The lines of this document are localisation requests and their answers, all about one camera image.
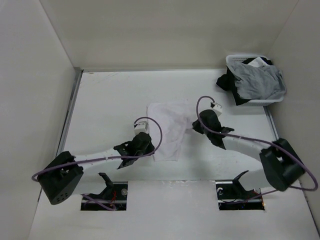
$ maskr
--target white plastic basket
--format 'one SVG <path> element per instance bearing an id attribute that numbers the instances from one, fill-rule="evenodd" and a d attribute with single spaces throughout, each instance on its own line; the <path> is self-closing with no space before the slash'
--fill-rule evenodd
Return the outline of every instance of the white plastic basket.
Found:
<path id="1" fill-rule="evenodd" d="M 226 63 L 243 62 L 244 60 L 247 60 L 249 58 L 257 58 L 257 57 L 262 57 L 262 58 L 268 59 L 266 56 L 256 55 L 256 54 L 235 54 L 235 55 L 228 55 L 225 58 L 225 61 L 226 61 Z M 287 91 L 283 80 L 282 80 L 281 88 L 285 92 Z M 280 97 L 279 99 L 250 100 L 250 101 L 242 104 L 241 106 L 268 106 L 273 103 L 281 102 L 283 99 L 284 99 L 284 96 Z"/>

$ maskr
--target cable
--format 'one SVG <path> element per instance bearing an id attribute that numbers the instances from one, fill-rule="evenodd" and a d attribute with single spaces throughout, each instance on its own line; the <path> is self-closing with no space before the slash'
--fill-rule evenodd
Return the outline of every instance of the cable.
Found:
<path id="1" fill-rule="evenodd" d="M 88 195 L 86 195 L 86 194 L 81 194 L 81 196 L 84 197 L 84 198 L 86 198 L 86 199 L 88 199 L 89 202 L 94 202 L 94 203 L 98 204 L 100 207 L 102 207 L 102 208 L 104 208 L 104 209 L 107 209 L 107 210 L 109 210 L 109 211 L 115 211 L 115 210 L 116 210 L 116 205 L 114 205 L 114 204 L 112 204 L 112 203 L 109 203 L 109 204 L 112 206 L 112 208 L 111 208 L 111 207 L 108 207 L 108 206 L 102 204 L 102 203 L 99 202 L 98 200 L 96 200 L 96 199 L 94 199 L 94 198 L 92 198 L 92 197 L 90 197 L 90 196 L 88 196 Z"/>
<path id="2" fill-rule="evenodd" d="M 313 182 L 314 182 L 314 187 L 313 188 L 304 188 L 304 187 L 297 187 L 297 186 L 290 186 L 290 188 L 292 189 L 299 189 L 299 190 L 304 190 L 304 191 L 310 191 L 310 192 L 314 192 L 318 189 L 319 184 L 318 181 L 316 179 L 316 177 L 312 174 L 312 172 L 302 163 L 300 162 L 295 156 L 293 156 L 290 152 L 288 152 L 287 150 L 285 150 L 284 148 L 278 146 L 277 144 L 270 142 L 270 141 L 265 141 L 265 140 L 261 140 L 261 139 L 257 139 L 257 138 L 251 138 L 251 137 L 246 137 L 246 136 L 240 136 L 240 135 L 235 135 L 235 134 L 229 134 L 229 133 L 222 133 L 222 132 L 218 132 L 218 131 L 213 131 L 210 128 L 208 128 L 202 121 L 200 114 L 199 114 L 199 103 L 202 99 L 210 99 L 211 101 L 213 101 L 213 103 L 215 103 L 215 100 L 211 97 L 211 96 L 202 96 L 198 99 L 197 103 L 196 103 L 196 116 L 198 118 L 198 121 L 200 122 L 200 124 L 202 125 L 202 127 L 207 130 L 210 133 L 213 134 L 218 134 L 218 135 L 222 135 L 222 136 L 228 136 L 228 137 L 233 137 L 233 138 L 237 138 L 237 139 L 244 139 L 244 140 L 248 140 L 248 141 L 252 141 L 252 142 L 260 142 L 260 143 L 264 143 L 264 144 L 268 144 L 278 150 L 280 150 L 281 152 L 283 152 L 284 154 L 286 154 L 289 158 L 291 158 L 294 162 L 296 162 L 303 170 L 305 170 L 309 176 L 312 178 Z M 277 190 L 272 190 L 272 191 L 268 191 L 265 193 L 261 193 L 257 196 L 251 197 L 247 200 L 243 200 L 243 201 L 235 201 L 235 202 L 231 202 L 230 204 L 239 204 L 239 203 L 244 203 L 246 201 L 252 200 L 252 199 L 256 199 L 259 198 L 263 195 L 266 194 L 271 194 L 276 192 Z"/>
<path id="3" fill-rule="evenodd" d="M 143 158 L 143 157 L 151 156 L 152 154 L 154 154 L 159 149 L 159 147 L 160 147 L 160 145 L 162 143 L 162 140 L 163 140 L 163 132 L 162 132 L 162 129 L 161 129 L 161 126 L 159 125 L 159 123 L 156 120 L 154 120 L 153 118 L 148 117 L 148 116 L 139 117 L 137 120 L 134 121 L 134 123 L 138 122 L 141 119 L 149 119 L 149 120 L 153 121 L 157 125 L 157 127 L 159 128 L 160 141 L 159 141 L 159 144 L 156 146 L 156 148 L 152 152 L 150 152 L 148 154 L 145 154 L 145 155 L 141 155 L 141 156 L 109 156 L 107 158 L 102 157 L 102 158 L 96 158 L 96 159 L 68 162 L 68 163 L 64 163 L 64 164 L 60 164 L 60 165 L 57 165 L 57 166 L 48 167 L 48 168 L 46 168 L 44 170 L 38 171 L 37 173 L 35 173 L 31 177 L 31 179 L 33 181 L 35 181 L 35 182 L 39 182 L 39 180 L 37 178 L 39 175 L 45 174 L 47 172 L 50 172 L 50 171 L 53 171 L 53 170 L 56 170 L 56 169 L 62 169 L 62 168 L 68 167 L 68 166 L 72 166 L 72 165 L 94 163 L 94 162 L 100 162 L 100 161 L 109 160 L 109 159 L 136 159 L 136 158 Z"/>

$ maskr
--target pile of clothes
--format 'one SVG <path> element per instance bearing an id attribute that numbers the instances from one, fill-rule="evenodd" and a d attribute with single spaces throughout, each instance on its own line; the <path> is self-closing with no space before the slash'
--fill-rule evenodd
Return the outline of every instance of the pile of clothes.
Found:
<path id="1" fill-rule="evenodd" d="M 250 100 L 276 100 L 286 93 L 282 72 L 264 57 L 229 62 L 226 66 L 226 74 L 216 84 L 232 92 L 237 106 Z"/>

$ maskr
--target gray clothing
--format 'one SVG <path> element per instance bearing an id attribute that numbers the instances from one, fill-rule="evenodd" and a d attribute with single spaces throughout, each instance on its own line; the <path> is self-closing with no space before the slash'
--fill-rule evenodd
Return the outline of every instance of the gray clothing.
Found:
<path id="1" fill-rule="evenodd" d="M 243 99 L 279 99 L 285 94 L 282 72 L 273 65 L 254 67 L 241 62 L 230 62 L 227 67 L 235 76 L 234 82 Z"/>

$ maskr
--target table surface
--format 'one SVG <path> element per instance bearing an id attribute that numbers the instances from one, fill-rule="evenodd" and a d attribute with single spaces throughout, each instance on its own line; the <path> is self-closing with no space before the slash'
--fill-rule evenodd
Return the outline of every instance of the table surface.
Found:
<path id="1" fill-rule="evenodd" d="M 274 140 L 263 107 L 235 106 L 232 95 L 216 87 L 224 72 L 84 73 L 64 149 L 73 154 L 110 149 L 134 137 L 133 121 L 146 115 L 148 104 L 187 99 L 195 109 L 203 95 L 223 106 L 223 126 L 244 136 Z M 201 108 L 209 105 L 204 100 Z M 185 134 L 178 161 L 145 157 L 116 168 L 111 163 L 106 173 L 113 181 L 129 181 L 127 211 L 82 212 L 80 196 L 52 206 L 41 194 L 29 239 L 319 239 L 302 191 L 265 196 L 265 211 L 219 211 L 212 180 L 233 179 L 262 166 L 213 146 L 194 131 Z"/>

